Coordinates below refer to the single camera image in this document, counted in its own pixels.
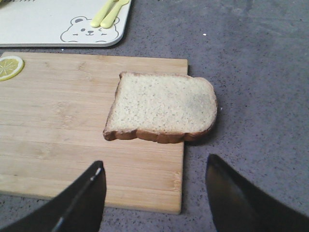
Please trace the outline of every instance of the yellow utensil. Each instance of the yellow utensil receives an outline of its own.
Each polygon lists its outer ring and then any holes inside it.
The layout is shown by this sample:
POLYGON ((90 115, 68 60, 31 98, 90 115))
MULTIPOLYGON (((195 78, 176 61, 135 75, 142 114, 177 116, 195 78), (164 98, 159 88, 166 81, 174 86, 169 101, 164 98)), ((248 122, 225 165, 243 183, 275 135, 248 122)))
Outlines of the yellow utensil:
POLYGON ((90 26, 92 26, 93 28, 97 28, 98 26, 100 26, 100 23, 106 16, 108 10, 111 8, 112 3, 114 1, 117 1, 117 0, 107 0, 107 2, 102 6, 102 8, 97 12, 97 14, 91 20, 90 26))
POLYGON ((122 6, 128 4, 130 0, 119 0, 114 7, 111 9, 111 11, 108 13, 108 15, 102 20, 101 27, 103 28, 110 28, 116 19, 120 9, 122 6))

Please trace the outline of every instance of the bread slice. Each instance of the bread slice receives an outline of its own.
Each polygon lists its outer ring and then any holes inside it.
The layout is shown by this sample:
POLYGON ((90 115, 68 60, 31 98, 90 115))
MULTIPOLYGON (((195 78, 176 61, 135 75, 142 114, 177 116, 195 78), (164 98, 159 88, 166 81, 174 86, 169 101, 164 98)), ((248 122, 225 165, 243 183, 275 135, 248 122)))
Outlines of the bread slice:
POLYGON ((211 129, 216 116, 216 96, 204 78, 122 72, 103 135, 108 141, 192 141, 211 129))

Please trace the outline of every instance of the white tray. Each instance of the white tray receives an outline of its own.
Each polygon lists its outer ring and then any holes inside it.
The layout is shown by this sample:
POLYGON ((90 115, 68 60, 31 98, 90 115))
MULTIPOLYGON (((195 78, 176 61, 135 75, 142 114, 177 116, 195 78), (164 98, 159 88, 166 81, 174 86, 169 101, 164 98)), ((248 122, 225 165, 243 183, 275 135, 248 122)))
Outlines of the white tray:
POLYGON ((92 28, 105 1, 2 0, 0 46, 111 46, 123 37, 131 1, 111 28, 92 28))

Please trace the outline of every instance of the lemon slice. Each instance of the lemon slice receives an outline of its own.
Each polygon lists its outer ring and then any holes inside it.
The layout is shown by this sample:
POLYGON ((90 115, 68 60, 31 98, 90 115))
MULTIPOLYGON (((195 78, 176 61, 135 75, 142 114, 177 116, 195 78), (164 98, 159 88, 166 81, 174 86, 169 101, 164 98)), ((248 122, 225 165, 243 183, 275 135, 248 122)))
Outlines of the lemon slice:
POLYGON ((7 56, 0 58, 0 81, 10 79, 24 67, 24 61, 17 56, 7 56))

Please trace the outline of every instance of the bread crust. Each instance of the bread crust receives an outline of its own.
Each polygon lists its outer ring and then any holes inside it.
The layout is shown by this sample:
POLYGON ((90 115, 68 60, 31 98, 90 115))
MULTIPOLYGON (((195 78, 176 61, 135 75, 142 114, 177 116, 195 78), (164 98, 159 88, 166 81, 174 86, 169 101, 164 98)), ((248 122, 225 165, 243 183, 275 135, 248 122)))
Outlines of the bread crust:
MULTIPOLYGON (((123 77, 124 73, 126 73, 126 72, 122 72, 122 73, 119 74, 120 79, 123 77)), ((142 73, 135 73, 135 72, 132 72, 132 73, 134 73, 137 76, 142 75, 142 73)), ((203 77, 190 77, 190 76, 187 76, 187 75, 177 75, 177 76, 183 76, 185 78, 202 79, 202 80, 206 81, 208 83, 208 85, 211 87, 212 92, 213 92, 213 97, 215 99, 216 111, 215 111, 215 114, 214 114, 214 117, 213 117, 212 124, 207 129, 205 129, 204 131, 193 132, 193 133, 189 133, 189 132, 186 132, 186 133, 168 133, 168 132, 159 132, 159 131, 153 132, 153 131, 146 131, 146 130, 139 130, 139 129, 135 129, 135 130, 132 130, 132 131, 131 130, 127 130, 127 131, 126 130, 106 131, 106 128, 107 128, 108 123, 109 123, 109 118, 111 117, 111 112, 112 112, 112 109, 114 107, 114 104, 113 104, 112 107, 111 107, 111 110, 109 112, 108 119, 106 121, 106 125, 105 125, 104 131, 103 131, 103 136, 104 136, 105 140, 107 140, 107 141, 112 141, 112 140, 115 140, 115 139, 131 140, 131 139, 139 138, 139 139, 143 139, 143 140, 158 142, 160 144, 168 144, 168 143, 175 144, 175 143, 179 143, 179 142, 182 142, 182 141, 196 141, 199 138, 206 135, 212 129, 212 127, 214 126, 216 118, 217 118, 218 104, 217 104, 217 99, 216 99, 216 95, 214 93, 213 86, 210 84, 209 81, 207 81, 203 77)), ((117 90, 115 92, 115 97, 117 96, 117 92, 119 90, 120 83, 121 82, 118 83, 117 90)))

